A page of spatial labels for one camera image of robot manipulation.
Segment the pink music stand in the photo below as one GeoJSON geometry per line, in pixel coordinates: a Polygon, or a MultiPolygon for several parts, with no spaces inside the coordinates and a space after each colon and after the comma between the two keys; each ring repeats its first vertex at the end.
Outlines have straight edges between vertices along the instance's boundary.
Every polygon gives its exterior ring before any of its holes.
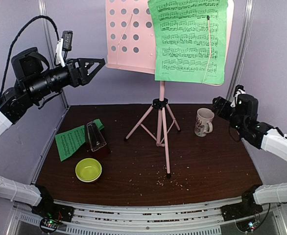
{"type": "MultiPolygon", "coordinates": [[[[118,69],[125,71],[136,71],[142,73],[155,73],[155,59],[156,56],[152,53],[151,49],[147,47],[149,44],[155,45],[153,40],[155,40],[154,33],[152,33],[152,28],[142,29],[139,34],[133,34],[133,40],[138,41],[140,36],[143,35],[144,42],[141,43],[141,46],[144,47],[144,53],[140,55],[139,60],[143,60],[143,65],[135,64],[132,61],[135,59],[134,56],[131,56],[128,60],[126,56],[122,56],[122,62],[119,62],[119,52],[123,47],[131,46],[132,43],[127,39],[125,32],[127,28],[133,24],[132,19],[136,15],[131,13],[128,20],[125,20],[123,17],[115,17],[114,14],[118,10],[127,13],[127,9],[120,4],[120,1],[117,0],[108,0],[106,1],[106,29],[107,29],[107,45],[108,45],[108,63],[107,68],[118,69]]],[[[169,160],[169,149],[168,149],[168,138],[167,135],[171,128],[175,125],[177,131],[181,131],[179,124],[168,105],[168,99],[165,98],[165,81],[160,82],[160,94],[157,99],[152,101],[152,104],[139,119],[139,121],[134,125],[131,131],[126,135],[124,141],[128,141],[131,135],[137,130],[138,127],[142,127],[155,141],[158,147],[165,148],[165,157],[166,157],[166,177],[171,178],[170,172],[170,160],[169,160]],[[148,117],[152,110],[158,111],[158,124],[157,124],[157,134],[151,133],[143,124],[143,121],[148,117]]]]}

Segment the brown wooden metronome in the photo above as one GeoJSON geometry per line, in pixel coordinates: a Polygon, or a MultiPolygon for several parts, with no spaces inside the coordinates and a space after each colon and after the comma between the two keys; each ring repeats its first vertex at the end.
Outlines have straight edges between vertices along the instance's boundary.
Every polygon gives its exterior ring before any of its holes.
{"type": "Polygon", "coordinates": [[[85,125],[85,140],[92,158],[101,160],[110,155],[108,144],[94,121],[85,125]]]}

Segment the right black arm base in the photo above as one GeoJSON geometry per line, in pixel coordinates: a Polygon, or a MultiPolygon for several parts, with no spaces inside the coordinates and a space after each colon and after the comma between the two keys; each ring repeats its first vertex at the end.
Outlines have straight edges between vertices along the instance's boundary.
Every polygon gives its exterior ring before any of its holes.
{"type": "Polygon", "coordinates": [[[255,212],[262,212],[262,205],[256,204],[253,193],[261,185],[253,185],[241,195],[241,202],[221,207],[224,221],[252,216],[255,212]]]}

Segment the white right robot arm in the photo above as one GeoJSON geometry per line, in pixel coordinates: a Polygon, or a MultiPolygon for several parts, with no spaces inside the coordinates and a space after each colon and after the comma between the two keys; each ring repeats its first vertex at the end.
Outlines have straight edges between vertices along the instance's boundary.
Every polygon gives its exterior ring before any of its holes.
{"type": "MultiPolygon", "coordinates": [[[[280,128],[258,121],[258,100],[249,94],[237,94],[233,101],[219,96],[213,99],[212,111],[229,122],[239,138],[256,149],[287,163],[287,134],[280,128]]],[[[257,205],[287,204],[287,182],[255,187],[251,197],[238,205],[238,212],[248,216],[257,205]]]]}

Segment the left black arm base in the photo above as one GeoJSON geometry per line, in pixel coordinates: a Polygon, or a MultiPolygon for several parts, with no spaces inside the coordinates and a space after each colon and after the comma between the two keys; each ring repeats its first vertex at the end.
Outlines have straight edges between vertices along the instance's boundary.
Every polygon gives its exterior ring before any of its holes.
{"type": "Polygon", "coordinates": [[[59,223],[72,221],[74,207],[56,204],[46,187],[40,185],[35,187],[39,190],[41,200],[37,206],[31,206],[34,214],[59,223]]]}

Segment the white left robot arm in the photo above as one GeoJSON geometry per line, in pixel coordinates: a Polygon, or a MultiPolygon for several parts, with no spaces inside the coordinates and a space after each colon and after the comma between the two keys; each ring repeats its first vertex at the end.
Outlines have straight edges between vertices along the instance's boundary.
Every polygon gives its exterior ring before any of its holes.
{"type": "MultiPolygon", "coordinates": [[[[83,52],[82,57],[105,58],[106,50],[95,47],[88,53],[87,50],[79,52],[83,52]]],[[[0,80],[6,53],[5,48],[0,48],[0,80]]],[[[33,106],[22,120],[6,131],[0,137],[0,175],[29,184],[44,145],[64,112],[61,98],[56,98],[41,111],[33,106]]]]}

